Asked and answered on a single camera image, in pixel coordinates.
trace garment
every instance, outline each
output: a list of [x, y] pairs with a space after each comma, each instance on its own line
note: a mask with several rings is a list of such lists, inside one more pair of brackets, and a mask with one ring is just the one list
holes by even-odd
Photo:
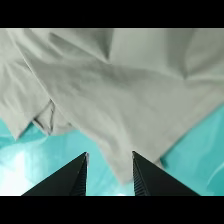
[[4, 32], [19, 59], [1, 67], [23, 63], [29, 77], [0, 74], [0, 85], [12, 83], [23, 93], [0, 98], [0, 116], [12, 134], [18, 137], [32, 121], [48, 134], [79, 129], [98, 143], [122, 183], [132, 178], [131, 151], [156, 163], [224, 101], [224, 29]]

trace fabric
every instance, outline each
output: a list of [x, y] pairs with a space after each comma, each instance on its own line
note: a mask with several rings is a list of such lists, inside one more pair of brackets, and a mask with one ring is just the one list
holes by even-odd
[[[18, 55], [4, 59], [0, 74], [0, 85], [13, 85], [0, 96], [12, 134], [31, 121], [48, 134], [79, 129], [98, 143], [121, 182], [132, 178], [131, 151], [156, 163], [224, 100], [224, 29], [1, 32]], [[21, 64], [28, 78], [11, 72]]]

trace turquoise surface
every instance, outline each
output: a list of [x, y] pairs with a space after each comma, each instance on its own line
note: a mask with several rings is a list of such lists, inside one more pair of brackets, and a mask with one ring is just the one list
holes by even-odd
[[[224, 106], [188, 132], [161, 159], [165, 170], [200, 195], [224, 195]], [[79, 131], [45, 136], [30, 125], [14, 141], [0, 121], [0, 195], [21, 195], [83, 152], [90, 153], [87, 195], [134, 195], [121, 186], [97, 145]]]

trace wrinkled fabric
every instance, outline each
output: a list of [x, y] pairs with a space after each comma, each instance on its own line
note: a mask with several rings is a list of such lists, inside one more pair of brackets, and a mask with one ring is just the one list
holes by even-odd
[[21, 63], [28, 71], [19, 79], [11, 70], [0, 74], [0, 85], [13, 85], [0, 96], [12, 134], [32, 121], [48, 134], [79, 129], [98, 143], [121, 182], [132, 178], [131, 151], [157, 163], [224, 101], [224, 29], [4, 32], [19, 59], [7, 58], [3, 71]]

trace gray cloth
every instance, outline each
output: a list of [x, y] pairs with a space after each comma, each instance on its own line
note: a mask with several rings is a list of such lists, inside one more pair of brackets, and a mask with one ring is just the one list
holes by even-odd
[[[11, 47], [17, 56], [7, 57], [0, 74], [1, 87], [12, 85], [0, 95], [0, 116], [12, 134], [31, 121], [48, 134], [79, 129], [123, 183], [132, 178], [131, 151], [156, 163], [224, 101], [224, 29], [7, 29], [5, 35], [20, 53]], [[18, 78], [12, 69], [21, 64], [26, 69]]]

